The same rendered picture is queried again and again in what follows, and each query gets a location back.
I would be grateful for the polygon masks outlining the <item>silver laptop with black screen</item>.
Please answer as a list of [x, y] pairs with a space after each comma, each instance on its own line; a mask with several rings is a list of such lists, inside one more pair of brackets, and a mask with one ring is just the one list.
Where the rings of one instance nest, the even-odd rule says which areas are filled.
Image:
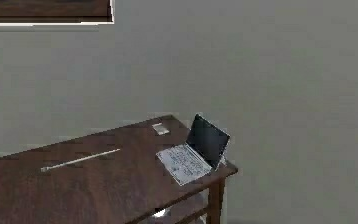
[[156, 156], [179, 186], [217, 171], [230, 135], [196, 114], [183, 144], [159, 151]]

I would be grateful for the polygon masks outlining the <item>long thin white stick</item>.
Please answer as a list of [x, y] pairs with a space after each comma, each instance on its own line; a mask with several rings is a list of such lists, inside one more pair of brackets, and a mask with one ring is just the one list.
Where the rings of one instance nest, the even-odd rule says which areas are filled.
[[56, 169], [56, 168], [64, 167], [64, 166], [67, 166], [67, 165], [72, 165], [72, 164], [76, 164], [76, 163], [79, 163], [79, 162], [82, 162], [82, 161], [86, 161], [86, 160], [89, 160], [89, 159], [109, 155], [109, 154], [118, 152], [120, 150], [121, 150], [120, 148], [117, 148], [117, 149], [113, 149], [113, 150], [110, 150], [110, 151], [105, 151], [105, 152], [97, 153], [97, 154], [94, 154], [94, 155], [85, 156], [85, 157], [82, 157], [82, 158], [79, 158], [79, 159], [66, 161], [66, 162], [59, 163], [59, 164], [52, 165], [52, 166], [44, 166], [44, 167], [40, 168], [40, 171], [41, 172], [47, 172], [47, 171], [49, 171], [51, 169]]

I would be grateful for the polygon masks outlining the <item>dark brown wooden table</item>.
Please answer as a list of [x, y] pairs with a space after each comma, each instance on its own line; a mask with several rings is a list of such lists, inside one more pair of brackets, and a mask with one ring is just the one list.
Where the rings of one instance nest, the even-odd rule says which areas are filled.
[[[169, 133], [158, 135], [162, 123]], [[172, 115], [0, 157], [0, 224], [221, 224], [226, 179], [217, 171], [179, 186], [157, 152], [183, 143], [188, 128]], [[109, 155], [41, 172], [85, 156]]]

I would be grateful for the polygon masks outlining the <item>small grey flat card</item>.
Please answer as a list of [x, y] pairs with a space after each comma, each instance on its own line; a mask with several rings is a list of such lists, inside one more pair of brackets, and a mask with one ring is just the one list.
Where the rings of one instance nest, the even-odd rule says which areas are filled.
[[162, 123], [153, 124], [152, 127], [158, 135], [169, 133], [169, 130]]

